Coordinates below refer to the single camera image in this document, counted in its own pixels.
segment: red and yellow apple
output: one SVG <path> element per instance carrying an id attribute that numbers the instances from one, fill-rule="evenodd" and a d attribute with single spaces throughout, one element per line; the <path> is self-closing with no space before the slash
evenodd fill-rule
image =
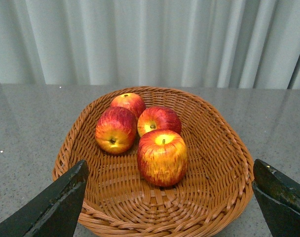
<path id="1" fill-rule="evenodd" d="M 188 169 L 187 147 L 183 138 L 168 129 L 144 134 L 138 146 L 137 164 L 149 183 L 169 187 L 178 183 Z"/>
<path id="2" fill-rule="evenodd" d="M 141 113 L 146 109 L 146 104 L 140 95 L 135 93 L 124 93 L 116 96 L 110 107 L 120 106 L 129 109 L 138 120 Z"/>
<path id="3" fill-rule="evenodd" d="M 137 123 L 138 134 L 156 129 L 169 129 L 181 133 L 182 123 L 174 110 L 165 106 L 152 106 L 142 112 Z"/>
<path id="4" fill-rule="evenodd" d="M 136 117 L 124 107 L 106 109 L 95 127 L 95 140 L 100 148 L 114 155 L 130 149 L 136 134 Z"/>

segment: curtain fold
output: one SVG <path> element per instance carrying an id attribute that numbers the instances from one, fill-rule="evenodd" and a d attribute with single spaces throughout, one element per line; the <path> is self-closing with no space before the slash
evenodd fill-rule
<path id="1" fill-rule="evenodd" d="M 300 0 L 0 1 L 0 83 L 300 89 Z"/>

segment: oval basket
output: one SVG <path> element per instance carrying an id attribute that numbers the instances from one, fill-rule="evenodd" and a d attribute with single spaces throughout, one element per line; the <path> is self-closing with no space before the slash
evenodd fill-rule
<path id="1" fill-rule="evenodd" d="M 95 125 L 112 99 L 134 92 L 147 108 L 167 106 L 180 117 L 189 166 L 176 185 L 149 184 L 137 168 L 138 139 L 120 156 L 102 151 Z M 207 101 L 190 93 L 136 86 L 87 105 L 57 155 L 53 180 L 85 159 L 89 178 L 78 222 L 101 237 L 209 237 L 236 219 L 253 191 L 253 159 L 236 132 Z"/>

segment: basket weave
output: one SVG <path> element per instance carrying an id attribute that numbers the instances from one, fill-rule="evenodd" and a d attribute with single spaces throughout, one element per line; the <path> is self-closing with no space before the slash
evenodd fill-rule
<path id="1" fill-rule="evenodd" d="M 149 184 L 137 168 L 138 139 L 120 156 L 100 150 L 95 125 L 111 100 L 142 96 L 147 108 L 172 108 L 182 122 L 189 164 L 176 185 Z M 81 159 L 89 166 L 78 221 L 101 237 L 209 237 L 236 219 L 253 191 L 253 159 L 220 113 L 202 98 L 177 89 L 137 86 L 106 94 L 85 107 L 57 155 L 53 180 Z"/>

